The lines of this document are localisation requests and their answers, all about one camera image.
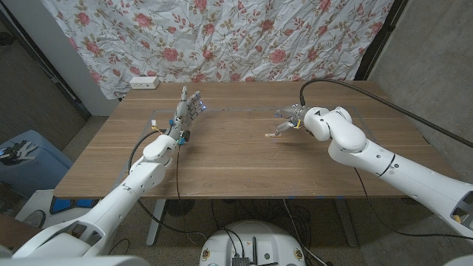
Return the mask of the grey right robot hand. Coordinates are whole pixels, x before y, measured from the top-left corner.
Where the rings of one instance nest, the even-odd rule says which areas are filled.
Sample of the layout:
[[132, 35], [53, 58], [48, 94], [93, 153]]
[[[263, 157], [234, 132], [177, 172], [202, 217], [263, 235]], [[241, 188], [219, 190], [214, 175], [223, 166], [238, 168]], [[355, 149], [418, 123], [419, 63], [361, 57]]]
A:
[[293, 104], [276, 110], [275, 116], [284, 118], [287, 121], [276, 127], [274, 135], [279, 136], [288, 129], [300, 129], [303, 127], [304, 116], [307, 114], [307, 111], [308, 108], [306, 106], [300, 106], [299, 104]]

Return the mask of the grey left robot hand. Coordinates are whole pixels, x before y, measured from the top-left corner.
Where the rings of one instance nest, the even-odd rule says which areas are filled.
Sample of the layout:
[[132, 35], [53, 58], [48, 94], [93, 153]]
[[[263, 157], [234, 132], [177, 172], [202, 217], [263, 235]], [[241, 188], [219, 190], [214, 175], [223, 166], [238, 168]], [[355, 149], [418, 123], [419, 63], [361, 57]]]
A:
[[200, 91], [188, 96], [188, 88], [184, 86], [166, 135], [175, 139], [179, 145], [188, 142], [193, 121], [205, 110], [206, 106], [201, 101]]

